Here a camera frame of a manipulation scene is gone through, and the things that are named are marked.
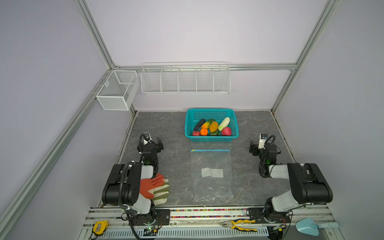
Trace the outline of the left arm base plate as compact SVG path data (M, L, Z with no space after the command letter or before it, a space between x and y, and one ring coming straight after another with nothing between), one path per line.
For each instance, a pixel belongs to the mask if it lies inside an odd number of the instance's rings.
M130 217L133 226L168 226L171 220L170 209L155 209L146 215Z

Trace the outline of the yellow orange mango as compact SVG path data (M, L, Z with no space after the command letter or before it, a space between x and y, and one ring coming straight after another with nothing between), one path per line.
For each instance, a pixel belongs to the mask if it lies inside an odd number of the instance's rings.
M209 130L210 130L210 132L214 132L214 131L218 130L218 128L219 128L219 124L216 121L214 121L210 125Z

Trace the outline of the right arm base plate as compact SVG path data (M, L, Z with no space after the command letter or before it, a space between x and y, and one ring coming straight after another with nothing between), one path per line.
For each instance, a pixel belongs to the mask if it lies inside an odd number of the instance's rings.
M289 224L291 222L291 215L288 212L270 213L264 207L248 208L246 215L250 220L255 220L257 224Z

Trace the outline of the small orange fruit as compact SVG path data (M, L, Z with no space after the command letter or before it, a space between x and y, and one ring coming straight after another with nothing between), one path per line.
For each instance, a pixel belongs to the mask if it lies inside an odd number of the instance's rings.
M208 135L208 129L205 129L205 128L201 128L200 130L200 135L201 136L207 136Z

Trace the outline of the teal plastic basket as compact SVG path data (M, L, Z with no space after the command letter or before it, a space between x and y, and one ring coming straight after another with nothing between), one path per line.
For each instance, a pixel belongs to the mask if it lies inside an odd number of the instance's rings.
M189 109L185 136L192 142L231 142L239 137L235 111L230 109Z

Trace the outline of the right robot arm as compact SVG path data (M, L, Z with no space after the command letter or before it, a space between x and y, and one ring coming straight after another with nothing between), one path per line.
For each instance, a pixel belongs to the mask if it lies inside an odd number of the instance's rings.
M259 142L250 143L249 152L259 158L259 175L264 178L283 179L290 183L290 190L267 199L263 215L288 213L306 205L323 205L333 200L333 192L317 164L278 164L281 150L275 144L276 136L260 134Z

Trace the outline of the clear zip top bag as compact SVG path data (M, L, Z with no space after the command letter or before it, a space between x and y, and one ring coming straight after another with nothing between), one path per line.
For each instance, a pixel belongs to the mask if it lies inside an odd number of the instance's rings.
M233 199L229 149L191 150L194 201L218 204Z

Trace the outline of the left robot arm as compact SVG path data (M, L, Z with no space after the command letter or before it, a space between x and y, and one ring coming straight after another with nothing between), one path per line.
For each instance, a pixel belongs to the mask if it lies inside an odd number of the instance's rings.
M160 138L154 141L150 133L142 133L137 146L140 160L115 164L102 192L102 203L120 207L128 217L156 216L153 191L164 185L159 174L158 153L164 149Z

